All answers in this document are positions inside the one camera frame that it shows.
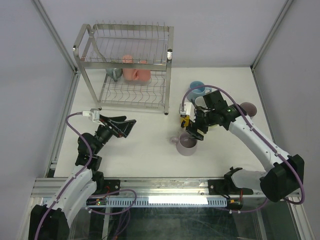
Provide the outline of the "lilac mug with handle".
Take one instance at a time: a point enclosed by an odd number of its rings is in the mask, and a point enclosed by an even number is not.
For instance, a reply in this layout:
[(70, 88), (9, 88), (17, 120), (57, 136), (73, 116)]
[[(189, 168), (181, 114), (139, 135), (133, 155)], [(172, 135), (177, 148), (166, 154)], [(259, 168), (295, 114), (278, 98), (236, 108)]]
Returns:
[(181, 133), (179, 136), (173, 136), (170, 138), (170, 143), (175, 144), (176, 150), (183, 156), (192, 156), (198, 146), (198, 141), (195, 138), (191, 138), (191, 135), (187, 132)]

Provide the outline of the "grey-blue round ceramic cup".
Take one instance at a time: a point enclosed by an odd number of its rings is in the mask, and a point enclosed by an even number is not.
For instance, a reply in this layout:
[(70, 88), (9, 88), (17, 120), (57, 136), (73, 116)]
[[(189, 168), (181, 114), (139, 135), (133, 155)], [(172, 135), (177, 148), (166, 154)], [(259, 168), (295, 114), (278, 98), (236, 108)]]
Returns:
[(106, 68), (105, 71), (106, 71), (106, 74), (115, 82), (118, 82), (118, 80), (120, 80), (121, 76), (123, 75), (122, 68), (111, 67), (111, 68)]

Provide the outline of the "tall pink cup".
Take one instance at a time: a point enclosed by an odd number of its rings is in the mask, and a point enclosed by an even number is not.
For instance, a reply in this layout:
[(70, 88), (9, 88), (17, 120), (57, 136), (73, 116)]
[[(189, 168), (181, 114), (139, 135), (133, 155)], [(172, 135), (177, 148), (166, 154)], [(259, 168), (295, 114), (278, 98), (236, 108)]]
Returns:
[[(126, 63), (126, 64), (133, 64), (134, 63), (133, 57), (129, 54), (124, 55), (122, 57), (122, 62)], [(139, 79), (137, 72), (138, 72), (138, 70), (134, 69), (134, 68), (123, 68), (122, 69), (123, 77), (127, 81), (137, 81)]]

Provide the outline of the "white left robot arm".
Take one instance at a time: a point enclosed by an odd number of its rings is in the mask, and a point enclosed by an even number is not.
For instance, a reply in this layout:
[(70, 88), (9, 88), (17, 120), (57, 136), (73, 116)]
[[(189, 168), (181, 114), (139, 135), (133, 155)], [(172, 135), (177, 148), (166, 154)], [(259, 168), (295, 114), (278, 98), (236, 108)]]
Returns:
[[(69, 122), (74, 116), (89, 118), (98, 124), (94, 134), (79, 133)], [(75, 167), (59, 188), (44, 205), (35, 205), (30, 213), (28, 239), (66, 240), (72, 223), (87, 199), (100, 194), (105, 188), (104, 174), (99, 171), (102, 158), (99, 151), (112, 138), (127, 138), (136, 124), (125, 115), (107, 117), (96, 109), (68, 115), (66, 125), (78, 135), (78, 156)]]

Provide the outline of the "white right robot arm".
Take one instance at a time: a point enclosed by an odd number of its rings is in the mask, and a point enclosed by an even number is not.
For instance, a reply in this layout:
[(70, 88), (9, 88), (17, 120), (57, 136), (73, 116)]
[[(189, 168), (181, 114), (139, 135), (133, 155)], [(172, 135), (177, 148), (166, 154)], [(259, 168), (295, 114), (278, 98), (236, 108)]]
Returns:
[(180, 116), (188, 118), (185, 130), (190, 136), (202, 141), (209, 127), (224, 127), (244, 143), (264, 168), (263, 171), (230, 168), (224, 175), (226, 192), (257, 190), (275, 203), (296, 190), (304, 192), (305, 162), (298, 154), (290, 155), (278, 147), (256, 127), (240, 105), (229, 105), (219, 90), (204, 95), (203, 100), (205, 107), (185, 101), (179, 106)]

